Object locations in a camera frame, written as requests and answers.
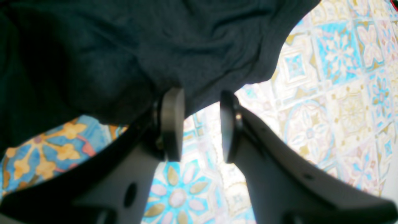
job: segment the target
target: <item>floor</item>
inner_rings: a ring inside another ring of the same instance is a hole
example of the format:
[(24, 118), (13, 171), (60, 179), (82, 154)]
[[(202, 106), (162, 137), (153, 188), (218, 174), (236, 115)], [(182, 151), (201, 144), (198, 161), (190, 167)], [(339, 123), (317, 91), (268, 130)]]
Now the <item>floor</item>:
[[(323, 0), (287, 38), (272, 79), (236, 95), (299, 155), (398, 203), (397, 38), (387, 0)], [(183, 159), (158, 167), (142, 223), (256, 223), (244, 176), (223, 163), (219, 105), (184, 128)], [(0, 191), (59, 175), (122, 132), (82, 116), (9, 149)]]

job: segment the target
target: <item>patterned tile floor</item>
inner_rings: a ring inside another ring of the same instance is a hole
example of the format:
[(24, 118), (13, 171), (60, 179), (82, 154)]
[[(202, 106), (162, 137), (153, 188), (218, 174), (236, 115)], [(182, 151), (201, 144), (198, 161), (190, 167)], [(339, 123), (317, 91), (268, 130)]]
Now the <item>patterned tile floor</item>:
[[(387, 0), (323, 0), (287, 38), (272, 79), (236, 94), (299, 155), (380, 196), (397, 172), (397, 38), (398, 13)], [(158, 167), (142, 223), (254, 224), (244, 176), (223, 163), (219, 105), (184, 128), (183, 159)], [(122, 132), (82, 116), (9, 149), (0, 191), (59, 175)], [(389, 185), (398, 189), (398, 181)]]

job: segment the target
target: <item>hole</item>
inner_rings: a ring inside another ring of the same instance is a hole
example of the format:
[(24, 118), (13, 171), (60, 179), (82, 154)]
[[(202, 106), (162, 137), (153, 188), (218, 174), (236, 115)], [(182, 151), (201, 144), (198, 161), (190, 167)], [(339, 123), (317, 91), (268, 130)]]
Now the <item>hole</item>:
[(136, 194), (137, 194), (137, 185), (135, 183), (132, 183), (130, 184), (130, 186), (127, 188), (126, 191), (125, 200), (124, 200), (125, 208), (128, 208), (133, 204)]
[(307, 173), (304, 174), (304, 178), (310, 181), (314, 180), (314, 177)]

